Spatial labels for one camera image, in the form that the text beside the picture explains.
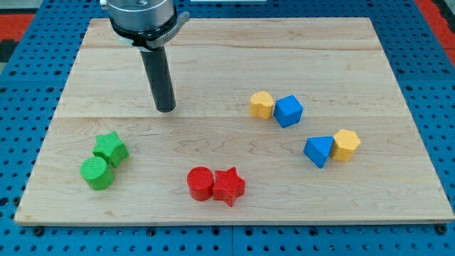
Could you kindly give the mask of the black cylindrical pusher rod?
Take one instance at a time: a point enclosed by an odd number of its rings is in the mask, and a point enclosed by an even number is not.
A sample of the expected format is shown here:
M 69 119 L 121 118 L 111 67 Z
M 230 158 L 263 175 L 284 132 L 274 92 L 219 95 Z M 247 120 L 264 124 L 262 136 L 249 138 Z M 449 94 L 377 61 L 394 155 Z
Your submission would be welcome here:
M 176 106 L 166 50 L 163 46 L 141 52 L 155 106 L 160 112 L 171 112 Z

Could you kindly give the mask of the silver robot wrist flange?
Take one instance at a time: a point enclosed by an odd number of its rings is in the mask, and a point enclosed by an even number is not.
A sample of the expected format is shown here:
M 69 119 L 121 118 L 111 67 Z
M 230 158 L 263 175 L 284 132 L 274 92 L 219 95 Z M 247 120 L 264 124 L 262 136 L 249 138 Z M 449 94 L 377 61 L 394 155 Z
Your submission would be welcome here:
M 138 49 L 156 49 L 172 40 L 190 14 L 177 12 L 173 0 L 100 0 L 121 43 Z

